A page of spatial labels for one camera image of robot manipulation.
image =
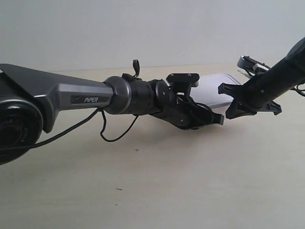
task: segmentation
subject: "white wall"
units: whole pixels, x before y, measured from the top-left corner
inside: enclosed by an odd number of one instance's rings
[[[47,71],[277,60],[304,0],[2,0],[0,62]]]

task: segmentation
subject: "table surface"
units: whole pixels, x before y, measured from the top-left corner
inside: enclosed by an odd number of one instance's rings
[[[64,72],[103,81],[132,69]],[[173,72],[229,73],[236,64],[143,68],[144,80]],[[283,112],[182,131],[150,116],[120,141],[100,136],[101,115],[67,136],[0,166],[2,229],[184,229],[305,227],[305,100],[287,92]],[[65,111],[49,138],[90,110]],[[132,115],[108,115],[109,138]]]

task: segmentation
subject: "white table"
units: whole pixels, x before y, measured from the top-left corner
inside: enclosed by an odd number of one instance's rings
[[[141,69],[145,80],[172,72],[230,73],[236,64]],[[133,71],[65,72],[103,81]],[[140,117],[106,143],[102,118],[0,166],[2,229],[289,229],[305,227],[305,99],[287,92],[283,112],[260,113],[181,131]],[[92,110],[61,112],[52,134]],[[108,115],[108,137],[132,115]]]

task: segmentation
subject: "robotic arm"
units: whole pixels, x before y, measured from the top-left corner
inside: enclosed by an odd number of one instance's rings
[[[273,100],[305,82],[305,38],[274,67],[242,56],[240,68],[254,73],[244,85],[221,84],[220,94],[232,96],[226,117],[255,115],[259,111],[279,114]],[[124,73],[96,82],[10,64],[0,64],[0,165],[13,161],[28,150],[43,146],[89,121],[95,114],[151,115],[179,129],[223,125],[224,116],[190,97],[198,86],[196,73],[172,73],[164,80],[143,81],[140,65],[133,61],[135,75]],[[96,108],[85,120],[57,136],[36,143],[44,131],[52,131],[62,110]]]

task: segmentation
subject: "piper logo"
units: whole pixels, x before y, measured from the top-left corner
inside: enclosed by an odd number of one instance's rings
[[[84,103],[97,103],[98,100],[98,97],[87,97],[85,98]]]

